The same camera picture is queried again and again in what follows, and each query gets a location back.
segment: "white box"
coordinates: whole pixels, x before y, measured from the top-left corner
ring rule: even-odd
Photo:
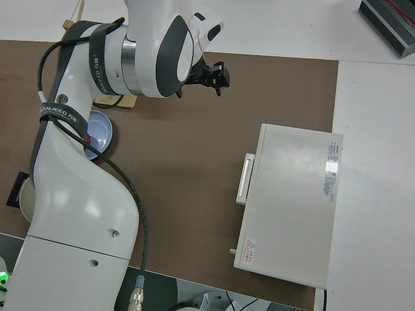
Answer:
[[[342,143],[262,125],[236,268],[326,289]]]

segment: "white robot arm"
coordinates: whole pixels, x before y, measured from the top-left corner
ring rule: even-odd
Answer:
[[[184,84],[220,95],[229,86],[224,64],[209,67],[203,57],[223,28],[216,14],[194,0],[125,2],[129,26],[81,21],[55,45],[61,51],[49,100],[40,68],[43,117],[30,164],[35,210],[5,311],[114,308],[139,214],[123,184],[88,161],[67,134],[84,138],[93,100],[103,93],[180,97]],[[133,295],[131,310],[141,310],[142,291]]]

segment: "small bowl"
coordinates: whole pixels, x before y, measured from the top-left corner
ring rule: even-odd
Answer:
[[[91,137],[90,145],[103,153],[110,145],[112,139],[112,124],[110,118],[104,113],[92,110],[88,120],[88,134]],[[88,160],[97,157],[91,150],[85,149]]]

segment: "velcro strap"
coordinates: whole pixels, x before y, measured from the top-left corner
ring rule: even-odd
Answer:
[[[108,27],[114,24],[101,24],[89,36],[89,70],[95,85],[105,95],[118,95],[110,87],[105,71],[105,40]]]
[[[40,108],[40,120],[47,120],[49,115],[68,123],[79,136],[86,138],[88,122],[72,107],[57,102],[44,102]]]

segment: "brown surface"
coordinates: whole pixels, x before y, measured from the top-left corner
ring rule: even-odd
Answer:
[[[38,60],[48,43],[0,42],[0,232],[24,237],[28,223],[5,207],[19,170],[29,168],[38,128]],[[243,207],[235,203],[243,159],[261,123],[330,132],[337,62],[208,54],[225,61],[231,87],[185,86],[179,100],[143,98],[113,121],[108,155],[136,184],[148,213],[148,270],[302,309],[314,288],[233,267]],[[131,265],[139,266],[141,235]]]

